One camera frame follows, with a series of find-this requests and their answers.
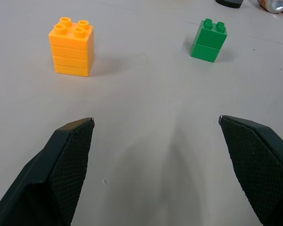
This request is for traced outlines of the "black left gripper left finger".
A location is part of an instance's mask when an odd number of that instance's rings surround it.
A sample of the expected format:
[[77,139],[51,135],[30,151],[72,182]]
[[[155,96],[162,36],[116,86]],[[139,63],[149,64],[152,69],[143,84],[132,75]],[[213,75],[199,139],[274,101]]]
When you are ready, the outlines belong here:
[[83,118],[54,131],[0,200],[0,226],[71,225],[94,126],[93,118]]

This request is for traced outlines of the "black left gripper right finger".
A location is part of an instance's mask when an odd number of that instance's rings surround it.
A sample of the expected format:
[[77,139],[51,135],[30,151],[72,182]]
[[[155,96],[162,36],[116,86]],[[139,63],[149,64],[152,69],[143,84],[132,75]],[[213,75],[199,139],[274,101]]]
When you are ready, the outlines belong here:
[[219,117],[235,175],[259,221],[283,226],[283,140],[268,126]]

